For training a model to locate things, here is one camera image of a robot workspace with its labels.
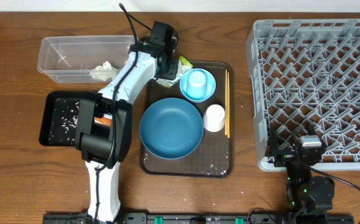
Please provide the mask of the green and silver wrapper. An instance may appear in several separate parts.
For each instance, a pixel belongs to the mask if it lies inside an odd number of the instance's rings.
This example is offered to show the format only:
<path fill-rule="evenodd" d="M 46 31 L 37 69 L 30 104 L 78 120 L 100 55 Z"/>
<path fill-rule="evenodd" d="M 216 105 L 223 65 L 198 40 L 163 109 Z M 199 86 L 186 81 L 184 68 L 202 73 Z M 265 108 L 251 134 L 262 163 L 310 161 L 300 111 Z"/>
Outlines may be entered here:
<path fill-rule="evenodd" d="M 193 64 L 184 56 L 179 56 L 179 59 L 173 59 L 170 61 L 169 71 L 163 75 L 160 75 L 157 79 L 157 83 L 170 88 L 174 84 L 180 81 L 183 75 L 193 68 Z"/>

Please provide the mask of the white paper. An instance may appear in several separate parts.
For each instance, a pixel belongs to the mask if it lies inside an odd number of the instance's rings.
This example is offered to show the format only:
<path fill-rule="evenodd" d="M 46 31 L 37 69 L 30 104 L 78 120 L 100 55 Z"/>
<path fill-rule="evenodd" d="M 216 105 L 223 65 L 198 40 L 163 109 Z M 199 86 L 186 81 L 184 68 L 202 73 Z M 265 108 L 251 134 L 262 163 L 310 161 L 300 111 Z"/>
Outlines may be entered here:
<path fill-rule="evenodd" d="M 102 65 L 98 65 L 92 69 L 89 76 L 93 80 L 108 82 L 114 80 L 119 71 L 120 69 L 115 68 L 108 61 L 105 61 Z"/>

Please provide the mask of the large blue plate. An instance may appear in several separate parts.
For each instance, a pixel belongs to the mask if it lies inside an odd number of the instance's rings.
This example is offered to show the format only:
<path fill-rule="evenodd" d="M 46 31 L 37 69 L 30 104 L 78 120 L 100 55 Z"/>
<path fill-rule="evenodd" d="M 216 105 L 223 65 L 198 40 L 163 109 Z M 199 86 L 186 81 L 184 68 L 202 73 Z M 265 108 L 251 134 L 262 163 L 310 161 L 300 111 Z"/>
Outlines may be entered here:
<path fill-rule="evenodd" d="M 144 147 L 162 159 L 191 154 L 203 138 L 203 120 L 191 103 L 164 98 L 152 103 L 142 115 L 140 137 Z"/>

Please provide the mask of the orange carrot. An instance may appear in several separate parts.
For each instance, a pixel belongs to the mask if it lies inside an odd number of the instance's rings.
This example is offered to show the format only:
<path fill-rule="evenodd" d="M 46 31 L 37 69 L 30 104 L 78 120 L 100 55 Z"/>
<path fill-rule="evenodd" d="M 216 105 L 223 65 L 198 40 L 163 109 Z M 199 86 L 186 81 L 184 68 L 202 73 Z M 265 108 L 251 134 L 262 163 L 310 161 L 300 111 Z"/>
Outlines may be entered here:
<path fill-rule="evenodd" d="M 111 115 L 103 115 L 101 118 L 95 116 L 94 117 L 94 122 L 96 122 L 98 124 L 105 125 L 105 126 L 111 126 L 111 124 L 112 124 L 112 116 Z"/>

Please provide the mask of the pile of white rice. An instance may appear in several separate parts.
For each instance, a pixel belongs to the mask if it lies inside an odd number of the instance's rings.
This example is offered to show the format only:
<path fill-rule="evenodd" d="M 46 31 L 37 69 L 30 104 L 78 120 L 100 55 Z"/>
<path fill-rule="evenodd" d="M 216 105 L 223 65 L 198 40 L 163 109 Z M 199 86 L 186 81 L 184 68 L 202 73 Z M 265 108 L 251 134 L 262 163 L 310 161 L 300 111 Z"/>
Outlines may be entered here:
<path fill-rule="evenodd" d="M 48 137 L 51 146 L 72 146 L 75 142 L 79 99 L 59 98 L 53 107 Z"/>

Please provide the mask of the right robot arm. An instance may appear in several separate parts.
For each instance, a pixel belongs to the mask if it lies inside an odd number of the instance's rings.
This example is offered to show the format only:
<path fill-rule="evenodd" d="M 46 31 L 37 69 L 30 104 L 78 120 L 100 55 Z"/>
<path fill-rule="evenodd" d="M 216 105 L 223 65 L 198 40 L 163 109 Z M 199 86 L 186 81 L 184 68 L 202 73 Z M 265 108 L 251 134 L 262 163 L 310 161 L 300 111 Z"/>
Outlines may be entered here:
<path fill-rule="evenodd" d="M 287 198 L 293 210 L 284 218 L 286 223 L 328 223 L 326 212 L 333 208 L 334 181 L 325 176 L 312 176 L 312 166 L 318 163 L 326 144 L 314 130 L 299 137 L 291 150 L 279 148 L 279 135 L 270 128 L 268 151 L 275 167 L 287 171 Z"/>

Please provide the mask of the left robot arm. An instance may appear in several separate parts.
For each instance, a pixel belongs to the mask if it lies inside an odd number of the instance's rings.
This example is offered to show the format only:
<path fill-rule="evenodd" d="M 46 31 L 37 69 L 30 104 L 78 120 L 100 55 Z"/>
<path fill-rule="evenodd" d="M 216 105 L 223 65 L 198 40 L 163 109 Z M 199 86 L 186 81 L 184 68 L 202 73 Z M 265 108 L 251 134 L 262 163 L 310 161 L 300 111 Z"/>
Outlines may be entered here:
<path fill-rule="evenodd" d="M 119 167 L 131 145 L 132 105 L 148 82 L 170 71 L 177 44 L 176 37 L 137 40 L 115 78 L 80 100 L 75 148 L 90 178 L 89 223 L 113 223 L 120 210 Z"/>

